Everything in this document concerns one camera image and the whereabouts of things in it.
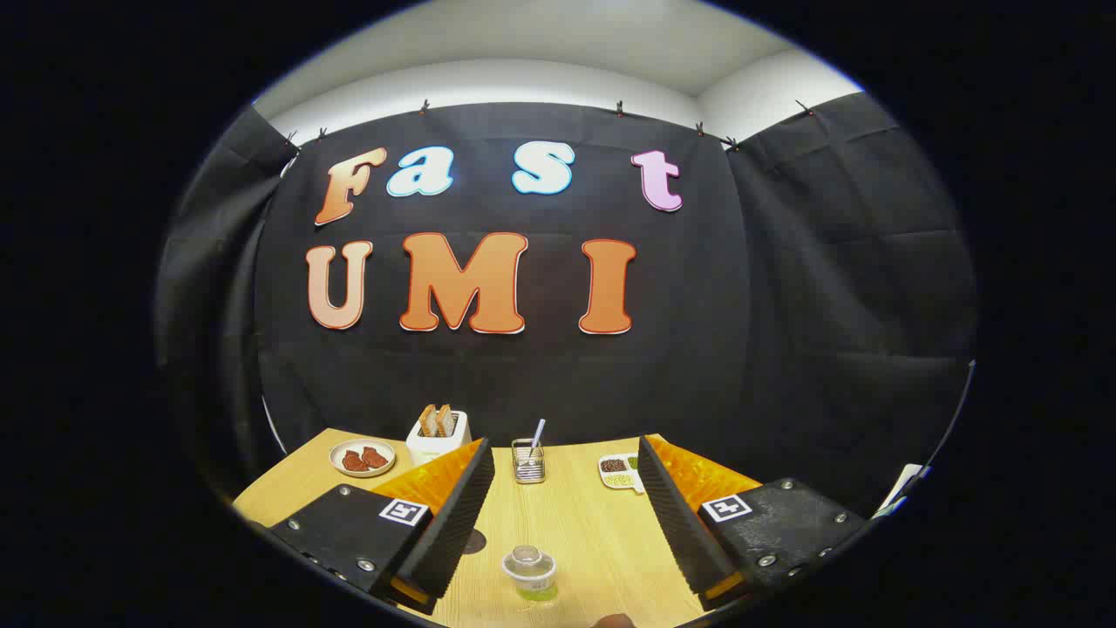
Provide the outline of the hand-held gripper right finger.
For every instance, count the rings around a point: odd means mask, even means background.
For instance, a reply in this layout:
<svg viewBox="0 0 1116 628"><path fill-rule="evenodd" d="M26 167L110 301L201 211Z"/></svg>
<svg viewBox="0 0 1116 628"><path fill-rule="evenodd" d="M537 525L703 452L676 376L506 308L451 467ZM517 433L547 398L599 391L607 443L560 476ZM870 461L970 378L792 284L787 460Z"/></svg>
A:
<svg viewBox="0 0 1116 628"><path fill-rule="evenodd" d="M637 458L670 551L705 611L785 590L868 524L801 480L756 481L658 434L639 438Z"/></svg>

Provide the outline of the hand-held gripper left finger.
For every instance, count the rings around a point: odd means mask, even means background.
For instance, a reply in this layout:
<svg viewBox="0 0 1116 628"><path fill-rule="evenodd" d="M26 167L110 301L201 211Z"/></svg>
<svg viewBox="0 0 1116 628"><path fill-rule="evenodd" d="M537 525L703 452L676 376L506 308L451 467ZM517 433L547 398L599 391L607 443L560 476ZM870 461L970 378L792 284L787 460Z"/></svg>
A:
<svg viewBox="0 0 1116 628"><path fill-rule="evenodd" d="M275 544L368 597L426 615L446 595L494 479L487 438L374 489L341 482L269 526Z"/></svg>

